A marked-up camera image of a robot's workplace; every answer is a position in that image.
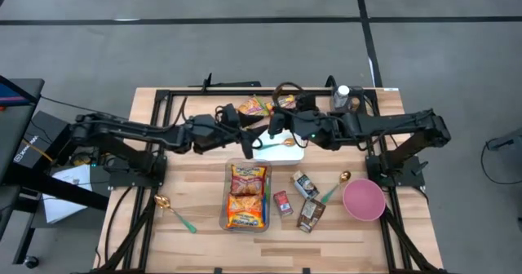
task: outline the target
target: small box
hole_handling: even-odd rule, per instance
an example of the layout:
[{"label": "small box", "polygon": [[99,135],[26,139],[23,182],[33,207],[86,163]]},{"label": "small box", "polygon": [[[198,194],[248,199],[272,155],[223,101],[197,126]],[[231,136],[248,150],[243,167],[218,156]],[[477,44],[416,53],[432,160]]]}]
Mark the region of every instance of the small box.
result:
[{"label": "small box", "polygon": [[274,201],[276,202],[277,209],[281,217],[285,217],[294,213],[292,206],[286,196],[286,191],[281,191],[274,194]]},{"label": "small box", "polygon": [[297,171],[292,177],[294,180],[294,186],[303,197],[307,200],[311,200],[319,195],[319,190],[313,184],[313,182],[303,172]]},{"label": "small box", "polygon": [[325,213],[326,205],[316,200],[304,201],[301,215],[297,219],[297,227],[304,232],[312,232],[319,219]]}]

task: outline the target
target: computer monitor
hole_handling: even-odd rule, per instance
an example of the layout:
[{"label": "computer monitor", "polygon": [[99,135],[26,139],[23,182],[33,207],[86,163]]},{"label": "computer monitor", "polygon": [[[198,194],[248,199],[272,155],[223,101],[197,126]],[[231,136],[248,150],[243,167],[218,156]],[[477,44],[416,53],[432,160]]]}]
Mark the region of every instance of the computer monitor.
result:
[{"label": "computer monitor", "polygon": [[0,75],[0,107],[37,104],[38,99]]}]

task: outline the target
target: white paper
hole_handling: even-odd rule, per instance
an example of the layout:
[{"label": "white paper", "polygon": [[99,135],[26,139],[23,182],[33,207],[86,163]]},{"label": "white paper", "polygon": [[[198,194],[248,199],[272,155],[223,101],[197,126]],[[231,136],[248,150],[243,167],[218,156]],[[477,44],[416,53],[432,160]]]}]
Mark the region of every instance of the white paper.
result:
[{"label": "white paper", "polygon": [[[91,168],[88,165],[81,165],[67,170],[56,172],[52,175],[54,179],[68,182],[70,184],[80,184],[80,188],[84,188],[92,192]],[[79,205],[70,201],[63,201],[53,198],[53,196],[43,195],[43,205],[46,209],[46,220],[48,223],[56,223],[61,219],[86,208],[85,205]]]}]

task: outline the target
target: pink bowl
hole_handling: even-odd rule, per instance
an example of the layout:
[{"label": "pink bowl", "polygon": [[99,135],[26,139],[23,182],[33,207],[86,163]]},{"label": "pink bowl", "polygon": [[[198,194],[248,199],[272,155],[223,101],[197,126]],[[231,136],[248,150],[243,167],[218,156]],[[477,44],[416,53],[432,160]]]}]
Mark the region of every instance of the pink bowl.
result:
[{"label": "pink bowl", "polygon": [[381,188],[368,179],[356,179],[344,188],[343,204],[348,213],[360,221],[374,221],[386,207]]}]

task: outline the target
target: table leg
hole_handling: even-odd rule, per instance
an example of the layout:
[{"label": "table leg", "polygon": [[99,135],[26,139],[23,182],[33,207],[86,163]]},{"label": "table leg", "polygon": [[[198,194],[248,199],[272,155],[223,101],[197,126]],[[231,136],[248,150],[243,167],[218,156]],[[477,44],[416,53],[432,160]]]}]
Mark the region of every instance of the table leg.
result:
[{"label": "table leg", "polygon": [[98,210],[107,209],[108,197],[90,192],[77,185],[54,179],[43,172],[32,171],[15,163],[9,166],[6,181],[79,205]]}]

